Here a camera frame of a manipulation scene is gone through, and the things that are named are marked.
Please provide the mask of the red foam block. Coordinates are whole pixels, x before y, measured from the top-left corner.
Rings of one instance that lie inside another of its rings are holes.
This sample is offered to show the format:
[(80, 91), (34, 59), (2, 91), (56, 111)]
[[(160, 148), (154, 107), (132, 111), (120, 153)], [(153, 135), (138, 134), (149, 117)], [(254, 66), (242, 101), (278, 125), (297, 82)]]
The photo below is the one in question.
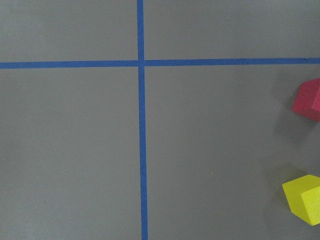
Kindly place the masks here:
[(303, 82), (295, 98), (292, 111), (313, 121), (320, 121), (320, 79)]

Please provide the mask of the yellow foam block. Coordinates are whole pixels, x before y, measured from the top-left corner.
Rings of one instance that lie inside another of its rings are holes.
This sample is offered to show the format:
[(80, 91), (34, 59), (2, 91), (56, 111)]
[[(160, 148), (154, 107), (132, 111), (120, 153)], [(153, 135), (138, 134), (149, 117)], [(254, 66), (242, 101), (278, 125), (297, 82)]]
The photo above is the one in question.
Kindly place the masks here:
[(311, 226), (320, 223), (320, 178), (305, 175), (282, 184), (290, 211)]

